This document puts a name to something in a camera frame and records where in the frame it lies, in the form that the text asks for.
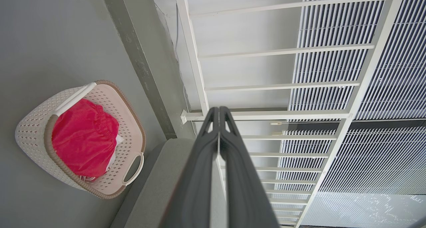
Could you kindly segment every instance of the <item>electrical cable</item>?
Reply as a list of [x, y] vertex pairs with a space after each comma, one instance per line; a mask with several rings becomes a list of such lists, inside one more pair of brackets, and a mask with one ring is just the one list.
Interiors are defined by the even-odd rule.
[[[187, 111], [189, 112], [189, 106], [188, 106], [188, 102], [187, 102], [187, 94], [186, 94], [186, 90], [185, 90], [185, 83], [184, 83], [184, 79], [182, 77], [182, 72], [181, 72], [181, 64], [179, 63], [179, 57], [178, 57], [178, 41], [179, 41], [179, 9], [178, 9], [178, 4], [176, 3], [176, 42], [175, 42], [175, 56], [176, 56], [176, 60], [178, 61], [178, 67], [179, 67], [179, 75], [181, 76], [181, 81], [183, 84], [183, 93], [184, 93], [184, 99], [185, 99], [185, 105], [187, 107]], [[197, 136], [197, 131], [195, 129], [194, 123], [191, 122], [192, 125], [192, 130], [195, 134], [195, 137]]]

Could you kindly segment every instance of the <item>basket handle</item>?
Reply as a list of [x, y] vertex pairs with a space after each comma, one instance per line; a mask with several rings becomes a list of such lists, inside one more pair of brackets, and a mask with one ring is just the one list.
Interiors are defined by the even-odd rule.
[[70, 107], [75, 105], [79, 100], [90, 93], [90, 91], [93, 90], [96, 85], [97, 84], [95, 82], [92, 82], [83, 86], [80, 90], [76, 91], [69, 98], [65, 99], [65, 101], [63, 101], [58, 107], [56, 107], [54, 114], [57, 116], [62, 115], [64, 112], [70, 109]]
[[[137, 168], [136, 172], [134, 173], [134, 175], [128, 180], [128, 181], [124, 181], [124, 179], [126, 178], [127, 174], [129, 173], [130, 168], [132, 167], [132, 164], [134, 163], [134, 160], [136, 160], [136, 158], [140, 156], [140, 163], [139, 163], [139, 167]], [[142, 171], [142, 167], [143, 167], [143, 163], [145, 162], [145, 158], [143, 157], [143, 152], [141, 152], [140, 154], [137, 154], [136, 156], [134, 156], [132, 162], [130, 163], [129, 167], [127, 168], [126, 173], [123, 175], [123, 185], [128, 186], [130, 185], [130, 183], [132, 183], [137, 176], [139, 175], [139, 173]]]

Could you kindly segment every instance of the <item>white plastic basket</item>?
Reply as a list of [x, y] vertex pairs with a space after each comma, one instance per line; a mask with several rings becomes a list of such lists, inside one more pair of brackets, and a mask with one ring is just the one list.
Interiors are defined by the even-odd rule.
[[[58, 117], [80, 99], [101, 105], [104, 111], [119, 122], [118, 134], [124, 139], [116, 148], [116, 159], [107, 173], [96, 181], [79, 179], [58, 157], [52, 147], [52, 131]], [[62, 91], [32, 110], [18, 124], [15, 139], [21, 149], [41, 168], [60, 181], [99, 196], [111, 199], [118, 196], [136, 179], [143, 167], [145, 132], [132, 106], [115, 84], [96, 81], [83, 87]], [[140, 156], [136, 173], [125, 177], [134, 160]]]

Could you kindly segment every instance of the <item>gray floor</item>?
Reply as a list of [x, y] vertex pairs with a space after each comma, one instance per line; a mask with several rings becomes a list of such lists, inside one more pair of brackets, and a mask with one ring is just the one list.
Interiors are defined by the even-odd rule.
[[108, 227], [102, 200], [56, 180], [17, 146], [17, 123], [55, 93], [107, 79], [134, 106], [147, 151], [165, 140], [103, 0], [0, 0], [1, 227]]

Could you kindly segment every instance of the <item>white metal railing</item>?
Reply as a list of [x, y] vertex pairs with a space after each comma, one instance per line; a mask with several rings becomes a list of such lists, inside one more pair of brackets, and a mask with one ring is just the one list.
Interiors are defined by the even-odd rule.
[[[316, 47], [305, 47], [305, 48], [294, 48], [294, 49], [278, 49], [271, 51], [257, 51], [257, 52], [241, 52], [241, 53], [229, 53], [229, 54], [218, 54], [218, 55], [199, 55], [196, 46], [196, 40], [193, 31], [192, 19], [197, 17], [205, 16], [216, 16], [221, 14], [238, 14], [255, 11], [266, 11], [273, 9], [282, 8], [294, 8], [303, 6], [313, 5], [324, 5], [324, 4], [336, 4], [346, 2], [370, 2], [370, 1], [387, 1], [382, 7], [382, 12], [379, 21], [376, 26], [375, 34], [372, 38], [371, 43], [364, 44], [352, 44], [352, 45], [336, 45], [336, 46], [316, 46]], [[232, 116], [234, 120], [288, 120], [288, 119], [341, 119], [338, 129], [335, 135], [306, 135], [306, 136], [243, 136], [244, 139], [257, 139], [257, 140], [288, 140], [288, 139], [299, 139], [299, 140], [331, 140], [331, 145], [327, 153], [251, 153], [254, 157], [303, 157], [303, 158], [320, 158], [323, 159], [321, 168], [283, 168], [283, 167], [257, 167], [259, 171], [283, 171], [283, 172], [312, 172], [316, 173], [314, 180], [281, 180], [281, 179], [263, 179], [263, 183], [271, 184], [297, 184], [311, 186], [309, 191], [266, 191], [268, 193], [286, 194], [284, 192], [303, 192], [304, 195], [308, 195], [306, 200], [294, 200], [294, 199], [271, 199], [273, 204], [280, 205], [302, 205], [303, 208], [274, 208], [275, 211], [292, 211], [298, 212], [300, 215], [292, 217], [283, 217], [277, 215], [278, 220], [281, 224], [294, 225], [298, 228], [303, 222], [303, 218], [306, 215], [312, 201], [317, 194], [321, 183], [324, 181], [326, 174], [332, 165], [336, 154], [341, 147], [344, 137], [349, 129], [352, 120], [357, 113], [364, 95], [367, 91], [368, 85], [370, 84], [371, 78], [374, 73], [374, 69], [377, 67], [382, 51], [385, 47], [386, 41], [392, 29], [395, 17], [397, 16], [398, 9], [402, 0], [316, 0], [316, 1], [305, 1], [305, 2], [292, 2], [287, 4], [264, 6], [256, 8], [242, 8], [228, 11], [218, 11], [206, 14], [194, 14], [190, 15], [188, 9], [187, 0], [176, 0], [179, 15], [181, 17], [181, 23], [183, 32], [185, 35], [186, 45], [190, 56], [190, 62], [193, 69], [194, 78], [196, 81], [196, 88], [198, 97], [201, 102], [202, 113], [187, 113], [182, 112], [182, 122], [185, 123], [188, 120], [201, 121], [204, 120], [204, 116], [207, 115], [209, 105], [207, 101], [206, 91], [217, 91], [217, 90], [274, 90], [274, 89], [293, 89], [294, 86], [310, 86], [310, 87], [353, 87], [352, 94], [347, 103], [347, 108], [342, 110], [312, 110], [312, 111], [253, 111], [253, 112], [233, 112]], [[226, 87], [226, 88], [210, 88], [204, 87], [204, 79], [201, 71], [200, 59], [210, 59], [217, 57], [255, 57], [255, 56], [270, 56], [270, 55], [282, 55], [282, 54], [299, 54], [299, 53], [310, 53], [310, 52], [328, 52], [328, 51], [343, 51], [343, 50], [359, 50], [368, 49], [365, 56], [364, 63], [361, 67], [358, 79], [356, 81], [342, 81], [342, 82], [324, 82], [324, 83], [306, 83], [306, 84], [277, 84], [270, 86], [244, 86], [244, 87]]]

